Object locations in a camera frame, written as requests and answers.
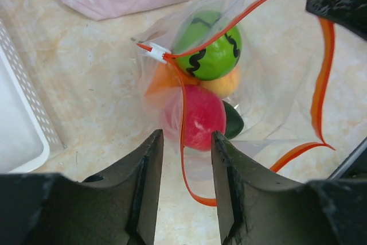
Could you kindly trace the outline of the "clear orange zip bag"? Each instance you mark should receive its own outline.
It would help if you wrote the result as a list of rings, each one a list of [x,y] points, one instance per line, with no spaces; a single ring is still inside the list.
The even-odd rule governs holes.
[[[221,100],[240,114],[244,128],[229,140],[249,157],[264,157],[266,166],[273,172],[310,149],[328,146],[322,134],[322,115],[334,59],[335,31],[332,22],[308,13],[306,2],[199,0],[164,15],[135,35],[132,38],[136,44],[134,63],[146,114],[163,130],[160,114],[176,87],[145,96],[159,63],[171,64],[178,72],[176,58],[206,48],[237,26],[243,44],[236,65],[241,69],[241,79],[235,92]],[[226,27],[198,47],[172,54],[181,25],[192,14],[203,10],[220,12],[219,23],[226,22]],[[182,90],[179,139],[169,138],[164,130],[163,133],[181,156],[182,175],[191,197],[214,207],[217,203],[210,150],[199,151],[183,145],[187,84],[177,75]]]

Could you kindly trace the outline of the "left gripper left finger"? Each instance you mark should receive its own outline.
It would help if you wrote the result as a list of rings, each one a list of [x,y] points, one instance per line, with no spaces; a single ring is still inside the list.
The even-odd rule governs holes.
[[[155,130],[77,182],[60,173],[1,175],[2,244],[153,244],[163,161]]]

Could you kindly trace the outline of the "dark green avocado toy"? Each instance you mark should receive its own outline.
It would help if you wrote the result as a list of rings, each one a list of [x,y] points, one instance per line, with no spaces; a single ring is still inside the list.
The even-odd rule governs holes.
[[[231,104],[223,101],[223,105],[227,119],[224,135],[227,139],[233,139],[242,132],[244,121]]]

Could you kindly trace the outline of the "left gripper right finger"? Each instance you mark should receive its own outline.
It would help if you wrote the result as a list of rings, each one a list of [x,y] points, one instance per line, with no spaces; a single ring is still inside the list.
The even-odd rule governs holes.
[[[366,180],[276,174],[212,135],[222,244],[365,244]]]

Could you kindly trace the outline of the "red apple toy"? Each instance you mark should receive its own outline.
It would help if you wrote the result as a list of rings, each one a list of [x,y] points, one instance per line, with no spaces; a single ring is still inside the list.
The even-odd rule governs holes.
[[[222,100],[212,91],[198,85],[187,84],[186,129],[184,146],[199,151],[211,149],[211,135],[214,131],[225,133],[226,114]],[[182,117],[182,90],[173,89],[172,98],[160,114],[163,130],[171,139],[179,139]]]

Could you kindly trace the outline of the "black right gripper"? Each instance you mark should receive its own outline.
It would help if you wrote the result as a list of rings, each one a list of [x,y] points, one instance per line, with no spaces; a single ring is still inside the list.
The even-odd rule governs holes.
[[[330,180],[352,179],[366,180],[367,138],[365,138],[349,156],[328,177]]]

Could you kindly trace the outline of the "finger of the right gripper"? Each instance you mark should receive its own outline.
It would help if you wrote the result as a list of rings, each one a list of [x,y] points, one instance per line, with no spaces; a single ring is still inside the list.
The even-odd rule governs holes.
[[[306,11],[366,40],[366,0],[307,0]]]

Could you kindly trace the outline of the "orange fruit toy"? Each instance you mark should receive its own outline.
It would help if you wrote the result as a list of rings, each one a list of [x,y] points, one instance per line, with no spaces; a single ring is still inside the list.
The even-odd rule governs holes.
[[[177,72],[171,64],[159,63],[155,70],[153,80],[145,92],[145,96],[159,93],[164,88],[180,86],[180,80],[177,73],[182,76],[184,84],[198,85],[200,83],[198,79],[186,74],[180,68]]]

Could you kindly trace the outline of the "peach toy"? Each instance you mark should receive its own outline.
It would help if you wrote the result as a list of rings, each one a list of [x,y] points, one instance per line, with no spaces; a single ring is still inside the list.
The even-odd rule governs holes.
[[[210,81],[201,81],[200,86],[212,91],[219,98],[223,99],[232,95],[235,90],[238,88],[241,79],[241,69],[239,66],[236,66],[225,76],[210,80]]]

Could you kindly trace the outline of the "green watermelon ball toy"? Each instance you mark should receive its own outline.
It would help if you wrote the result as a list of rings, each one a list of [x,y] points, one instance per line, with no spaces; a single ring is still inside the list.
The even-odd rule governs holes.
[[[171,52],[178,55],[206,42],[227,25],[219,23],[221,13],[203,10],[190,16],[181,25]],[[200,80],[214,80],[225,76],[238,63],[242,52],[242,38],[237,26],[229,29],[206,48],[187,56],[176,58],[179,67],[188,75]]]

